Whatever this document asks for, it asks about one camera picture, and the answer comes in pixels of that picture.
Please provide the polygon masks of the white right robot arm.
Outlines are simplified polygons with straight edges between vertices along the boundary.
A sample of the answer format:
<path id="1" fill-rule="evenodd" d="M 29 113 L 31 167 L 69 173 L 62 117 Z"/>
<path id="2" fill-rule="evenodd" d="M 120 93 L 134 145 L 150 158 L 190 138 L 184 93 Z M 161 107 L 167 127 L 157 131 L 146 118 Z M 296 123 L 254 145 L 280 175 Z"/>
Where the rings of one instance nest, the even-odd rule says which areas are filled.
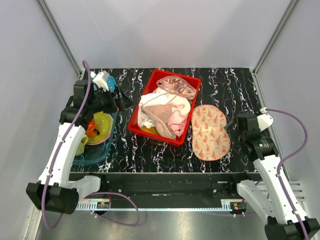
<path id="1" fill-rule="evenodd" d="M 267 190 L 264 195 L 246 173 L 227 184 L 228 195 L 244 199 L 264 223 L 269 240 L 310 240 L 319 230 L 317 219 L 308 217 L 298 202 L 283 170 L 274 141 L 262 132 L 273 123 L 268 113 L 241 112 L 236 116 L 242 150 L 257 169 Z"/>

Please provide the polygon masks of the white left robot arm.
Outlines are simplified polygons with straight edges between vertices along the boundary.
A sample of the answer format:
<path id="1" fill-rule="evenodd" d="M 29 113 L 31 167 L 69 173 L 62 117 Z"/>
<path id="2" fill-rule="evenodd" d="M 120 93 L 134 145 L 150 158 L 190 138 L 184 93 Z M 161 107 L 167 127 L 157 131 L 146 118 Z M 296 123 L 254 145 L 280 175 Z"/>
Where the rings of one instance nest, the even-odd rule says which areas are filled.
<path id="1" fill-rule="evenodd" d="M 93 194 L 103 198 L 108 186 L 98 176 L 85 176 L 69 181 L 71 167 L 94 114 L 122 112 L 134 106 L 122 89 L 114 91 L 98 86 L 91 80 L 78 80 L 60 114 L 58 135 L 47 165 L 35 183 L 28 183 L 26 194 L 38 210 L 72 214 L 79 200 Z"/>

